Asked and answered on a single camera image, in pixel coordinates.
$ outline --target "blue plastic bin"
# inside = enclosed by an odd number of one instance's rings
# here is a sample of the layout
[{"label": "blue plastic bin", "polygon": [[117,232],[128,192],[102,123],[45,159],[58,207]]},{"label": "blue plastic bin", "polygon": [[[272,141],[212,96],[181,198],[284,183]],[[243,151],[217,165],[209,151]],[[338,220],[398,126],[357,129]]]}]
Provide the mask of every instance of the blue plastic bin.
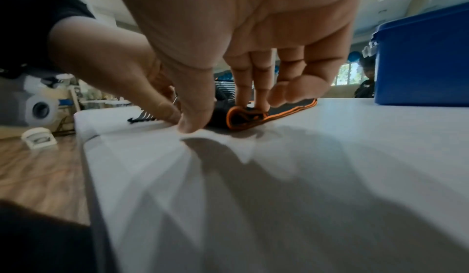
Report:
[{"label": "blue plastic bin", "polygon": [[376,103],[469,106],[469,3],[385,23],[373,40]]}]

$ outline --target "blue balloon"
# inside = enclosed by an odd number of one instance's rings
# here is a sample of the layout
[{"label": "blue balloon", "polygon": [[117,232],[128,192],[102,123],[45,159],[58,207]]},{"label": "blue balloon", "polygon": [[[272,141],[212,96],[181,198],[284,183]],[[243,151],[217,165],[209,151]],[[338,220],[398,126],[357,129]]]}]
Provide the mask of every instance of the blue balloon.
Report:
[{"label": "blue balloon", "polygon": [[357,62],[360,60],[360,52],[351,52],[350,54],[348,54],[348,61],[349,62]]}]

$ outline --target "blue lid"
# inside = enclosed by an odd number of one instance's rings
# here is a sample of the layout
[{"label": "blue lid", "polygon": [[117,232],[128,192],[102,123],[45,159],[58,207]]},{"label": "blue lid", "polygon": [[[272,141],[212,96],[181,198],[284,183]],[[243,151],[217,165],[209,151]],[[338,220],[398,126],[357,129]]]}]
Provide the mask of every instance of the blue lid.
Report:
[{"label": "blue lid", "polygon": [[469,2],[439,9],[439,10],[432,11],[429,13],[424,13],[424,14],[384,23],[378,27],[378,30],[376,31],[376,33],[383,31],[383,30],[388,30],[394,27],[403,26],[406,24],[412,24],[416,22],[422,22],[422,21],[444,17],[448,15],[453,15],[453,14],[457,14],[457,13],[464,12],[464,11],[469,11]]}]

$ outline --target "dark shirt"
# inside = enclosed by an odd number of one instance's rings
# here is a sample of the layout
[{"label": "dark shirt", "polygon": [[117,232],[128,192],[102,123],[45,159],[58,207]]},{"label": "dark shirt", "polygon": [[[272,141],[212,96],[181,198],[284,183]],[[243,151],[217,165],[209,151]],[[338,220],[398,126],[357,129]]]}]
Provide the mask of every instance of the dark shirt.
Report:
[{"label": "dark shirt", "polygon": [[374,98],[375,97],[375,81],[366,80],[355,91],[355,98]]},{"label": "dark shirt", "polygon": [[0,0],[0,76],[16,78],[27,65],[54,68],[47,36],[73,16],[93,17],[80,0]]}]

